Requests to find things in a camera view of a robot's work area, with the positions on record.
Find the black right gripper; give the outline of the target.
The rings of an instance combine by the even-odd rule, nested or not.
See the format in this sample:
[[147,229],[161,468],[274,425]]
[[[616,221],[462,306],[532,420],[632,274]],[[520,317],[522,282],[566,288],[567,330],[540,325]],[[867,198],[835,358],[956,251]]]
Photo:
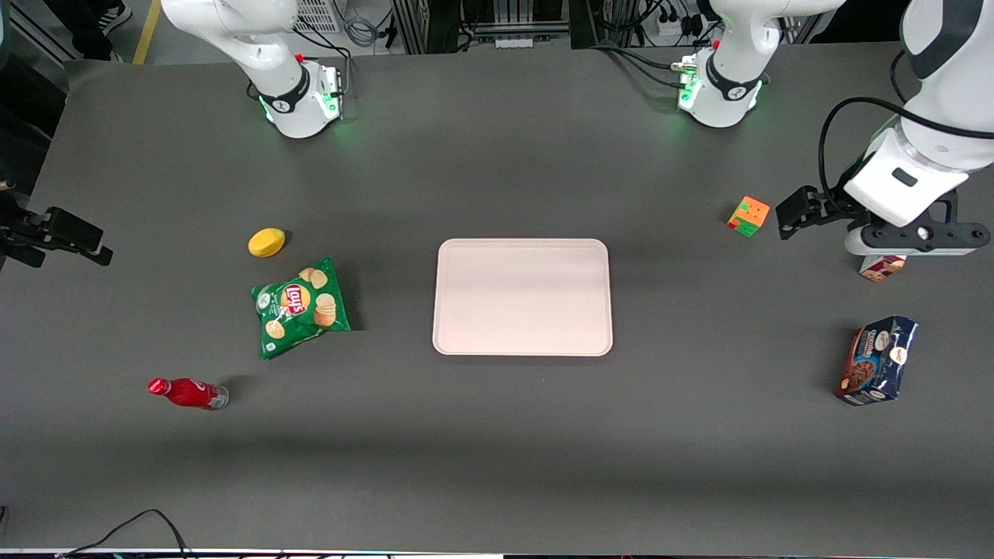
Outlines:
[[88,220],[59,207],[34,213],[27,209],[28,196],[11,182],[1,182],[2,259],[14,259],[38,269],[45,262],[50,241],[58,248],[99,266],[113,261],[113,250],[103,245],[103,230]]

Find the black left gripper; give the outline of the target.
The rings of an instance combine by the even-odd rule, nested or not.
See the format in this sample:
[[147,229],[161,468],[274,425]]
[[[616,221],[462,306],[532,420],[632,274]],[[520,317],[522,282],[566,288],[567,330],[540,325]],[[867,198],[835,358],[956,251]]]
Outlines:
[[816,189],[802,186],[775,208],[778,234],[787,241],[806,227],[847,220],[847,227],[862,227],[871,222],[870,213],[842,186]]

